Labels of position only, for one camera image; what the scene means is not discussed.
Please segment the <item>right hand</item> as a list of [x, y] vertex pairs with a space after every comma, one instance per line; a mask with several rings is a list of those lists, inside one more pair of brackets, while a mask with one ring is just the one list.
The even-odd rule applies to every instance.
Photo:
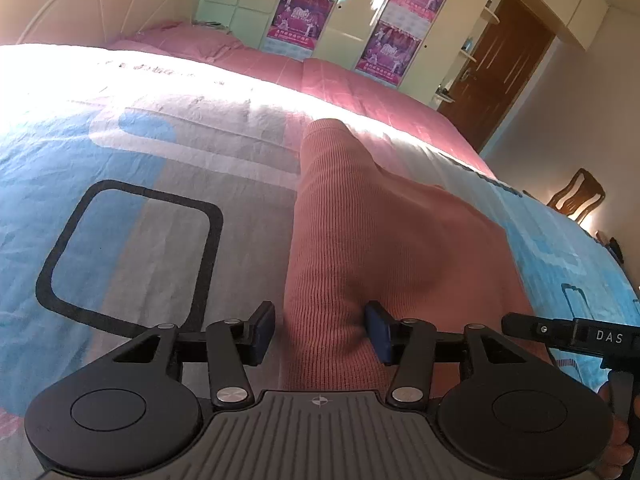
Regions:
[[612, 436], [596, 468], [596, 474], [600, 479], [620, 478], [624, 467], [634, 457], [634, 449], [627, 443], [628, 434], [626, 422], [613, 416]]

